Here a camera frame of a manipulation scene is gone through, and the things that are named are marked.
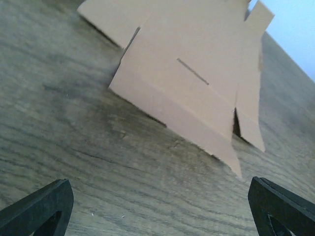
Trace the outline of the brown cardboard box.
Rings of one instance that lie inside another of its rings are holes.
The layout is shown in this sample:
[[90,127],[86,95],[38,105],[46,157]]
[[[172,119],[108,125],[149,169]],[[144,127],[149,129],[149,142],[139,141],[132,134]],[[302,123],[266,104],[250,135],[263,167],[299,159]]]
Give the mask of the brown cardboard box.
[[259,128],[262,36],[274,14],[247,0],[86,0],[78,13],[124,54],[109,88],[238,176]]

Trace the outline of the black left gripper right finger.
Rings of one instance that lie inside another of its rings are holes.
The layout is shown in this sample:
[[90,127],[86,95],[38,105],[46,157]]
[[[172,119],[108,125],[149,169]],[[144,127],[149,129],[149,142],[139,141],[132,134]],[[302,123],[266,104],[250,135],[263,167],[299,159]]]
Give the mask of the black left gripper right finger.
[[248,201],[260,236],[315,234],[315,205],[266,178],[252,178]]

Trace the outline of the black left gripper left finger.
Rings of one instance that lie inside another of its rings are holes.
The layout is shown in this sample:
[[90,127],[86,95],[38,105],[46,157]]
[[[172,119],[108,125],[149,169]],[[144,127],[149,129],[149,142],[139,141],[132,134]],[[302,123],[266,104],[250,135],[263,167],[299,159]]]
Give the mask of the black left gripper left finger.
[[64,236],[74,205],[68,179],[58,179],[0,211],[2,236]]

